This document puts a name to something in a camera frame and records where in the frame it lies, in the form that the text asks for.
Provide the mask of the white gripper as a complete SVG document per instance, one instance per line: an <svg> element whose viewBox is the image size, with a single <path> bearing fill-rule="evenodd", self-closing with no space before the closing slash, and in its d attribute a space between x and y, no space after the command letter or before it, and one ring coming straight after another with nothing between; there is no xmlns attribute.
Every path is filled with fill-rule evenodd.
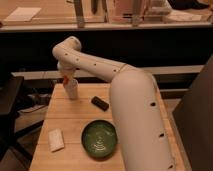
<svg viewBox="0 0 213 171"><path fill-rule="evenodd" d="M69 81L75 79L74 75L76 72L76 68L73 66L63 65L62 63L57 64L58 71L60 72L61 76L67 76Z"/></svg>

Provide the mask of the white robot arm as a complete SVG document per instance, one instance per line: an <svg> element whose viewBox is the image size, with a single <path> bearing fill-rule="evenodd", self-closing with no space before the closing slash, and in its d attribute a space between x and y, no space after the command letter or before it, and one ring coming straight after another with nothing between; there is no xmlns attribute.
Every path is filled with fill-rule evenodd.
<svg viewBox="0 0 213 171"><path fill-rule="evenodd" d="M110 84L109 102L126 171L176 171L152 74L85 54L74 36L55 45L52 54L64 74L79 68Z"/></svg>

